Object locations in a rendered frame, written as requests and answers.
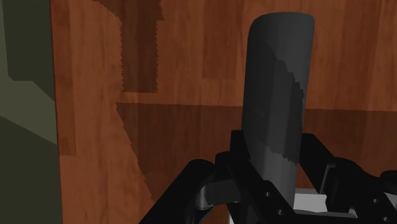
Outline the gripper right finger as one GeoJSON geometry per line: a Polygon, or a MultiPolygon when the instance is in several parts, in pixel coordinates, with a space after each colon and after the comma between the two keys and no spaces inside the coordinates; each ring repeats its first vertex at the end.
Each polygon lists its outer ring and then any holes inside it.
{"type": "Polygon", "coordinates": [[[316,189],[326,195],[329,212],[356,212],[356,218],[309,216],[310,224],[397,224],[397,208],[387,194],[397,196],[397,171],[379,177],[346,158],[335,157],[314,135],[302,134],[299,163],[316,189]]]}

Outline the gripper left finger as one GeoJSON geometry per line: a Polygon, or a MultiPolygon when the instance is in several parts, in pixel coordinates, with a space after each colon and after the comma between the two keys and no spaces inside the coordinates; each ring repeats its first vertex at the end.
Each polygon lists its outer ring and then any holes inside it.
{"type": "Polygon", "coordinates": [[[293,224],[295,212],[249,161],[244,133],[231,133],[230,149],[214,163],[194,159],[179,173],[139,224],[202,224],[225,204],[236,224],[293,224]]]}

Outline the dark grey cylinder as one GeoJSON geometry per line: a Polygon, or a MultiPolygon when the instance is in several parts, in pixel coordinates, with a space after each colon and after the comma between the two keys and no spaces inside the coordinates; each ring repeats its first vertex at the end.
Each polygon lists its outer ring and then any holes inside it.
{"type": "Polygon", "coordinates": [[[277,12],[249,28],[241,129],[250,161],[294,204],[314,17],[277,12]]]}

